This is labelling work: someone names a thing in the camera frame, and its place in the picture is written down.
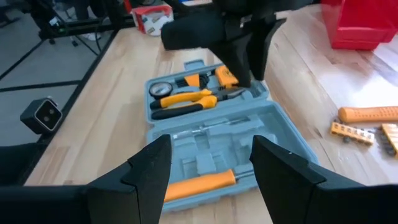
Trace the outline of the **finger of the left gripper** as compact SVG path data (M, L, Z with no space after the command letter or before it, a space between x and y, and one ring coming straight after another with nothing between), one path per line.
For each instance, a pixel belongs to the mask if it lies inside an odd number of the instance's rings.
M286 20L272 18L267 21L262 19L252 24L252 36L248 43L248 62L252 75L256 80L264 79L272 37Z
M245 88L249 88L251 86L251 75L246 52L246 47L250 39L251 34L247 34L232 40L216 43L210 47L210 50L237 78L238 86Z

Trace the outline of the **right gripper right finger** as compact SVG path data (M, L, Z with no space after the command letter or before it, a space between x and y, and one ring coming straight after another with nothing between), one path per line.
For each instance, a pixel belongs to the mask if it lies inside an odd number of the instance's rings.
M250 161L274 223L397 224L397 186L365 186L255 135Z

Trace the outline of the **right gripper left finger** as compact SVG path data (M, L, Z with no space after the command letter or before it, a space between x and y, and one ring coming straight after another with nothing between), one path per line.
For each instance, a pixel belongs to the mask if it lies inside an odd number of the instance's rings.
M164 134L84 185L1 188L1 223L158 223L172 144Z

